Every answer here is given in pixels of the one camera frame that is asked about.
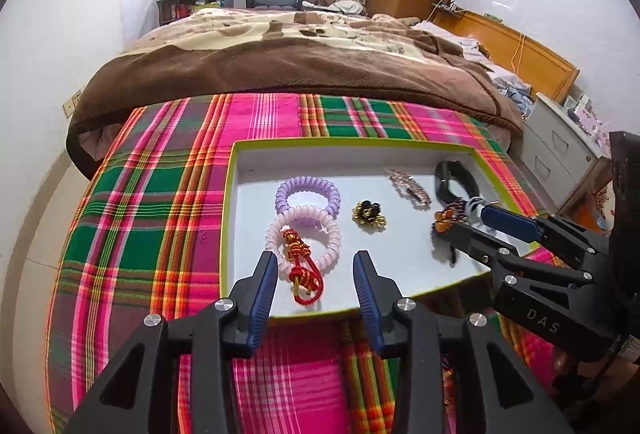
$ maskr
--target white hair tie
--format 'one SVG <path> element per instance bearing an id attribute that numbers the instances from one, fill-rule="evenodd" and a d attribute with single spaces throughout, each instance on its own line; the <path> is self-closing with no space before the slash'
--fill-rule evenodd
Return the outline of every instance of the white hair tie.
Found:
<path id="1" fill-rule="evenodd" d="M 327 243 L 324 254 L 316 260 L 318 270 L 326 270 L 326 268 L 338 260 L 338 255 L 340 254 L 341 236 L 338 224 L 335 222 L 334 218 L 329 214 L 325 214 L 322 211 L 322 208 L 316 208 L 309 205 L 289 208 L 275 218 L 273 223 L 268 227 L 267 236 L 264 238 L 264 249 L 268 252 L 273 252 L 276 255 L 278 259 L 278 271 L 286 275 L 291 271 L 293 264 L 280 253 L 278 249 L 278 236 L 284 226 L 288 225 L 293 220 L 300 218 L 318 220 L 320 224 L 326 228 L 327 234 L 329 235 L 329 242 Z"/>

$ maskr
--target black and gold hair claw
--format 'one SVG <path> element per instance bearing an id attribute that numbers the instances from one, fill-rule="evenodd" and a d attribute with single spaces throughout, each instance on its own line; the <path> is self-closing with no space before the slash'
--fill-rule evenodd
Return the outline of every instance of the black and gold hair claw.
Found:
<path id="1" fill-rule="evenodd" d="M 371 224 L 383 228 L 386 226 L 386 217 L 380 214 L 380 204 L 369 200 L 359 202 L 351 214 L 358 224 Z"/>

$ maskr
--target blanket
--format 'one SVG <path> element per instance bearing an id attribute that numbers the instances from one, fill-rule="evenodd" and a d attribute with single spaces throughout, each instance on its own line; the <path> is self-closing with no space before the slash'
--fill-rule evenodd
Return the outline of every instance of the blanket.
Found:
<path id="1" fill-rule="evenodd" d="M 80 202 L 58 269 L 46 351 L 56 433 L 146 314 L 193 315 L 219 297 L 220 223 L 233 143 L 311 136 L 468 145 L 524 214 L 540 210 L 486 124 L 452 110 L 287 93 L 198 96 L 135 109 Z M 477 301 L 480 289 L 467 299 L 457 291 L 430 294 L 428 305 L 451 315 L 482 309 L 482 303 L 463 306 Z M 499 322 L 548 385 L 551 346 Z M 189 376 L 185 356 L 178 397 L 183 434 L 191 432 Z M 236 361 L 234 378 L 248 434 L 382 434 L 393 417 L 398 364 L 372 354 L 360 320 L 315 321 L 270 328 L 251 360 Z M 450 389 L 447 371 L 445 378 Z M 454 402 L 447 400 L 453 427 Z"/>
<path id="2" fill-rule="evenodd" d="M 137 107 L 273 91 L 413 102 L 522 134 L 517 106 L 480 64 L 387 15 L 205 9 L 151 31 L 94 75 L 70 122 L 67 149 L 90 178 Z"/>

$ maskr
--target drawer handle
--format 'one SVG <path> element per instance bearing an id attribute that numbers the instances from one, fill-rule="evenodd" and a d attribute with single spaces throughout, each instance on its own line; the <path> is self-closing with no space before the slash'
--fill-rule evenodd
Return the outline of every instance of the drawer handle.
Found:
<path id="1" fill-rule="evenodd" d="M 551 169 L 549 167 L 547 167 L 544 162 L 538 157 L 536 156 L 536 170 L 538 172 L 540 172 L 542 174 L 542 171 L 538 168 L 538 163 L 540 163 L 540 165 L 542 165 L 544 167 L 544 169 L 546 170 L 546 175 L 543 175 L 545 179 L 547 179 L 549 177 L 549 174 L 551 174 Z"/>
<path id="2" fill-rule="evenodd" d="M 558 140 L 560 141 L 562 148 L 556 146 L 556 148 L 562 152 L 563 154 L 565 152 L 567 152 L 569 150 L 569 144 L 567 142 L 565 142 L 562 138 L 560 138 L 560 135 L 558 133 L 556 133 L 556 131 L 552 130 L 551 131 L 551 139 L 554 142 L 554 145 L 556 145 L 556 138 L 558 138 Z"/>

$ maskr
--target purple coil hair tie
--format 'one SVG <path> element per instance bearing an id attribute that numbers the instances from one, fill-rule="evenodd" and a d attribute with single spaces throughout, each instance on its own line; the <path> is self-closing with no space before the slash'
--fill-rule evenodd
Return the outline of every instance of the purple coil hair tie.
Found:
<path id="1" fill-rule="evenodd" d="M 325 196 L 329 203 L 323 212 L 334 219 L 337 217 L 340 210 L 340 192 L 329 180 L 314 176 L 298 176 L 280 185 L 276 191 L 276 213 L 283 214 L 289 210 L 291 207 L 287 203 L 287 198 L 294 192 L 300 191 L 319 192 Z M 318 224 L 318 220 L 312 218 L 301 218 L 299 222 L 311 226 Z"/>

